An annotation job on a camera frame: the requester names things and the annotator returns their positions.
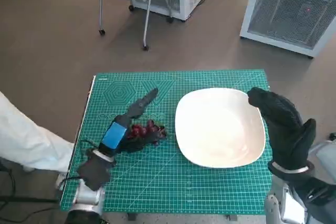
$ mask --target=white plate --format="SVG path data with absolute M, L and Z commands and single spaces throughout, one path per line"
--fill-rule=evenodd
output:
M 194 164 L 229 168 L 256 161 L 265 149 L 260 112 L 247 94 L 225 88 L 186 94 L 176 108 L 175 131 L 180 150 Z

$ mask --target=grapes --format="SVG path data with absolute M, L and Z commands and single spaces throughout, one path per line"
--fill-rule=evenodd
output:
M 152 143 L 157 146 L 159 144 L 159 140 L 166 137 L 167 133 L 163 125 L 158 126 L 155 125 L 153 120 L 148 120 L 146 127 L 139 124 L 132 125 L 127 139 L 142 141 L 144 144 Z

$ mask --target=table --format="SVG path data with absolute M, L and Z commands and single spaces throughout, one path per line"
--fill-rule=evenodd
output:
M 117 166 L 106 185 L 105 211 L 160 212 L 184 214 L 264 214 L 264 197 L 270 188 L 271 159 L 268 144 L 256 162 L 238 168 L 211 169 L 189 162 L 178 148 L 174 134 L 175 109 L 188 92 L 210 88 L 235 88 L 247 92 L 252 87 L 268 89 L 263 70 L 220 70 L 182 72 L 100 73 L 93 78 L 88 102 L 68 176 L 76 176 L 83 162 L 80 141 L 98 144 L 113 118 L 125 112 L 131 102 L 154 87 L 159 94 L 138 120 L 155 119 L 166 126 L 167 140 L 158 147 L 119 154 Z M 66 182 L 61 209 L 68 210 L 77 181 Z

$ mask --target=table leg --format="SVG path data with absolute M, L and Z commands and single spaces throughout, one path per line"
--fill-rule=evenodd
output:
M 229 221 L 238 221 L 238 216 L 237 215 L 225 215 Z
M 129 220 L 129 221 L 135 221 L 136 220 L 136 218 L 137 218 L 137 213 L 135 213 L 135 212 L 128 212 L 127 213 L 127 219 Z

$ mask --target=brown floor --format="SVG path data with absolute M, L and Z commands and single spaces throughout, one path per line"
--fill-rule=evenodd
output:
M 317 120 L 317 141 L 336 130 L 336 38 L 309 60 L 240 39 L 247 0 L 206 0 L 186 23 L 151 15 L 151 49 L 144 52 L 145 12 L 131 14 L 128 4 L 105 0 L 107 34 L 100 37 L 98 0 L 1 0 L 1 92 L 37 124 L 73 141 L 97 72 L 263 68 L 272 91 L 291 99 L 305 120 Z M 53 173 L 17 170 L 22 193 L 42 197 L 53 186 Z M 2 215 L 14 218 L 18 208 L 25 207 Z

